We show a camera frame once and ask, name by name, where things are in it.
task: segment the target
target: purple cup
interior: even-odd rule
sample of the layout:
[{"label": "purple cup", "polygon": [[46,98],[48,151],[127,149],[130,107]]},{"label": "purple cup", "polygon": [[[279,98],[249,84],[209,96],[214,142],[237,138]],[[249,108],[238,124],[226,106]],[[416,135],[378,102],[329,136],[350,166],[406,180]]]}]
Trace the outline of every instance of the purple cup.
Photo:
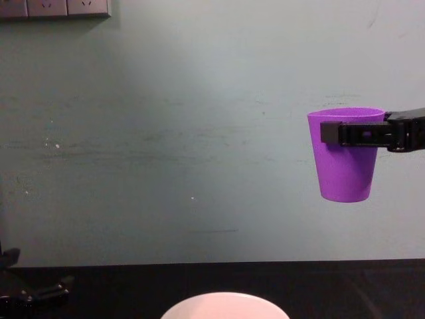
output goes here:
[{"label": "purple cup", "polygon": [[333,108],[307,115],[317,176],[323,198],[341,203],[364,201],[371,192],[377,148],[343,148],[321,142],[320,123],[382,122],[385,111],[378,108]]}]

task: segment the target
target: black clamp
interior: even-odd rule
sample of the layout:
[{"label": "black clamp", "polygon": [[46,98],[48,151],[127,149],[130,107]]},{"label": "black clamp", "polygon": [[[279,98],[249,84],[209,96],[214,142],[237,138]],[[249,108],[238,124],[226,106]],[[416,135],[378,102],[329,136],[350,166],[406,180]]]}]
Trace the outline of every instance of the black clamp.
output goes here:
[{"label": "black clamp", "polygon": [[69,276],[54,286],[33,289],[7,271],[18,262],[19,253],[19,249],[3,254],[0,251],[0,318],[28,319],[64,306],[68,302],[74,278]]},{"label": "black clamp", "polygon": [[390,152],[425,149],[425,108],[387,112],[384,122],[322,122],[321,141],[340,146],[387,148]]}]

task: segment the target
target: plastic cup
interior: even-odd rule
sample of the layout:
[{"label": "plastic cup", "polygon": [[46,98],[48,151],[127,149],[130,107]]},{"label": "plastic cup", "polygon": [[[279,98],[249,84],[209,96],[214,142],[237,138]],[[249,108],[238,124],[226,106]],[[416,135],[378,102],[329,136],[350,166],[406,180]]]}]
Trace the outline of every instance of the plastic cup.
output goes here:
[{"label": "plastic cup", "polygon": [[320,123],[382,122],[384,115],[385,111],[378,108],[334,108],[307,115],[323,198],[341,203],[354,203],[367,199],[371,192],[378,149],[322,143]]}]

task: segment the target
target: cup rim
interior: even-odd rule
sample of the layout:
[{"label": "cup rim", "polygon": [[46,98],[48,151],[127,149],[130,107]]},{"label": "cup rim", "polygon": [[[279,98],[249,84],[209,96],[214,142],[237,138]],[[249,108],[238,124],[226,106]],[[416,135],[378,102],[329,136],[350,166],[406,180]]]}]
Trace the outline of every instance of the cup rim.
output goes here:
[{"label": "cup rim", "polygon": [[[364,114],[344,114],[342,111],[347,110],[364,110],[366,111]],[[356,106],[356,107],[348,107],[348,108],[327,108],[324,110],[314,111],[308,114],[309,117],[336,117],[336,118],[368,118],[370,116],[381,116],[385,114],[386,111],[380,108],[368,108],[365,106]]]}]

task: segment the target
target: power socket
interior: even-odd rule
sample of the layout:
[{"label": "power socket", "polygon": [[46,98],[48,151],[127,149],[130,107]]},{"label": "power socket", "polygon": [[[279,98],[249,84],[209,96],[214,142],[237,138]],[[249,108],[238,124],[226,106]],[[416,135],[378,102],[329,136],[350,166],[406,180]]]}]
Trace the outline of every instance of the power socket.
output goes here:
[{"label": "power socket", "polygon": [[0,0],[0,19],[26,19],[27,0]]},{"label": "power socket", "polygon": [[66,0],[27,0],[28,16],[32,17],[65,17]]},{"label": "power socket", "polygon": [[110,17],[111,3],[110,0],[68,0],[68,14]]}]

